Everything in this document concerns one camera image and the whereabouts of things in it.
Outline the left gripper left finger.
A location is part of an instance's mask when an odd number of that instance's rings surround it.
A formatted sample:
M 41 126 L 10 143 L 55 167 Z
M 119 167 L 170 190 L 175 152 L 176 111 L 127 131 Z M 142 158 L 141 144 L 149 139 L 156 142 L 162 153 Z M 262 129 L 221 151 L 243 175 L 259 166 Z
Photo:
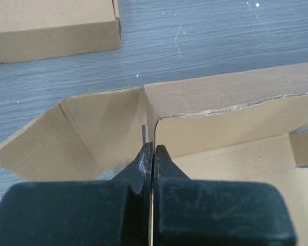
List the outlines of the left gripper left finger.
M 149 245 L 152 143 L 110 180 L 21 182 L 0 202 L 0 245 Z

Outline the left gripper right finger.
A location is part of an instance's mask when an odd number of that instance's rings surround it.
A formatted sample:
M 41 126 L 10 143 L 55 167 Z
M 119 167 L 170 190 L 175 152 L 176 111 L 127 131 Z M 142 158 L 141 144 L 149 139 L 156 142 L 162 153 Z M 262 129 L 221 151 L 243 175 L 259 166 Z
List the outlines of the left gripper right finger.
M 192 180 L 158 145 L 152 168 L 154 245 L 295 245 L 280 192 L 262 182 Z

